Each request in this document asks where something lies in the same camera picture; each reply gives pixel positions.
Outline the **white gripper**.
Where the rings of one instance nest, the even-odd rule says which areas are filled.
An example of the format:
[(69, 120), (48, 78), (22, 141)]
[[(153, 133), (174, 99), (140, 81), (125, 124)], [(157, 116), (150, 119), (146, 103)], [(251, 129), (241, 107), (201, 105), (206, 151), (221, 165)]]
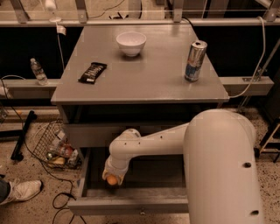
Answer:
[(125, 174), (128, 168), (129, 164), (126, 160), (108, 157), (105, 162), (104, 171), (102, 173), (102, 179), (106, 180), (109, 175), (114, 175), (117, 177), (117, 184), (121, 186), (123, 184)]

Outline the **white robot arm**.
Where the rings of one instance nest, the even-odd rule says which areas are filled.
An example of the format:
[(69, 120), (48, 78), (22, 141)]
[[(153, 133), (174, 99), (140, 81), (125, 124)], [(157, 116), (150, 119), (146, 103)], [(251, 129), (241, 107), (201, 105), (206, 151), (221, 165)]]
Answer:
[(148, 136), (125, 130), (109, 146), (102, 178), (121, 185), (132, 158), (181, 154), (191, 224), (265, 224), (255, 141), (248, 118), (209, 109)]

